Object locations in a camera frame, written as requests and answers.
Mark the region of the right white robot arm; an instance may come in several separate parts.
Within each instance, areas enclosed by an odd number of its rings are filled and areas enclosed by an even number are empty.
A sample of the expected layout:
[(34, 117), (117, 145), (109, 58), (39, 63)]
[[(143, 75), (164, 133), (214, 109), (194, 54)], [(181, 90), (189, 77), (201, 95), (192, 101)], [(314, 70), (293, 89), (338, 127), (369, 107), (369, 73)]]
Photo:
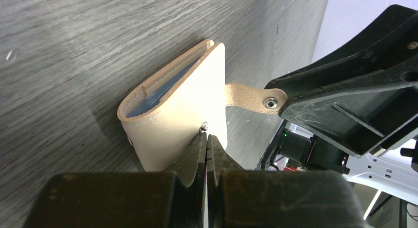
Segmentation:
[(257, 168), (281, 154), (313, 170), (418, 201), (418, 12), (386, 8), (346, 44), (271, 80), (286, 92), (279, 126)]

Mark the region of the beige leather card holder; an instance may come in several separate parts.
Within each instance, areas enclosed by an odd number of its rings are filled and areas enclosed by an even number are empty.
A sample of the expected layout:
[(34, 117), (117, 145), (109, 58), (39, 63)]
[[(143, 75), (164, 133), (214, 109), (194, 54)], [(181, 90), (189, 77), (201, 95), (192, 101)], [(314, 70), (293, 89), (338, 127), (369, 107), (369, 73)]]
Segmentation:
[(132, 90), (117, 117), (147, 172), (166, 169), (200, 132), (228, 145), (226, 108), (277, 114), (287, 101), (277, 88), (225, 81), (225, 45), (205, 39)]

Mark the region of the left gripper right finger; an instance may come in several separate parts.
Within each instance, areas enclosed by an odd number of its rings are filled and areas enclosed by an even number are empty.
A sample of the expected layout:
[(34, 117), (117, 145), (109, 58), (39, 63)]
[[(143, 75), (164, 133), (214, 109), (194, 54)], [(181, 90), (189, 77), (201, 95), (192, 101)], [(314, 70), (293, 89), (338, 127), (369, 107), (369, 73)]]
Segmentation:
[(363, 228), (352, 187), (335, 172), (243, 169), (208, 136), (211, 228)]

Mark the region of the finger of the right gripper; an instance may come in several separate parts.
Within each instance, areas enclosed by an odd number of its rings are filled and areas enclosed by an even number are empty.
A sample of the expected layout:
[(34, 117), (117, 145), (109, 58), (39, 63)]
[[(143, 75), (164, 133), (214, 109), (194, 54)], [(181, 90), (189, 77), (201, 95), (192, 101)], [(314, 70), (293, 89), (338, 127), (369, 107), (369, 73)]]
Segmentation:
[(288, 97), (294, 97), (368, 74), (377, 61), (417, 24), (417, 10), (391, 5), (337, 50), (308, 66), (271, 80), (265, 89), (278, 88)]
[(289, 99), (279, 114), (355, 157), (393, 150), (418, 134), (418, 74), (343, 81)]

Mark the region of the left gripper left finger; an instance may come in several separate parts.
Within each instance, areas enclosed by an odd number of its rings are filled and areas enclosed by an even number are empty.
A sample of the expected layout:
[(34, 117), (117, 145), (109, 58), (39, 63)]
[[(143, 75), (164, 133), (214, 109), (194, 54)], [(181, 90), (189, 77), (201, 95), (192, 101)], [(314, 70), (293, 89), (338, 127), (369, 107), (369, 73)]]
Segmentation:
[(201, 228), (206, 133), (161, 172), (67, 173), (42, 188), (27, 228)]

